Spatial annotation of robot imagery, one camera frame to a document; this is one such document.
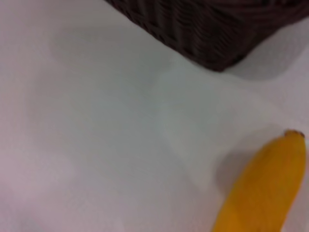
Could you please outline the black woven plastic basket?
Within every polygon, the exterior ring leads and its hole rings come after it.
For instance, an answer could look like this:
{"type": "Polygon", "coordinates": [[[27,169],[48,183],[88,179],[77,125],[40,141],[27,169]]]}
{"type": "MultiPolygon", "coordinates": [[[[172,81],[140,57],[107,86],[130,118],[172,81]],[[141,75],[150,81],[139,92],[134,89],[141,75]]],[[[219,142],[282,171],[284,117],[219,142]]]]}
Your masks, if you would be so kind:
{"type": "Polygon", "coordinates": [[[105,1],[164,45],[217,72],[309,17],[309,0],[105,1]]]}

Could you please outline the yellow banana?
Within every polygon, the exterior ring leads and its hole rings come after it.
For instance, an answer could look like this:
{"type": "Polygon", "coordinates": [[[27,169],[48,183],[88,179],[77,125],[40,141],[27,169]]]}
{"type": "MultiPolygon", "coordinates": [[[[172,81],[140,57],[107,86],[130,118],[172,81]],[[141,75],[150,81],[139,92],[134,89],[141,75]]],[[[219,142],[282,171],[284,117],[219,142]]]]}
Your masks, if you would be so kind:
{"type": "Polygon", "coordinates": [[[211,232],[281,232],[305,170],[302,132],[287,130],[269,141],[237,177],[211,232]]]}

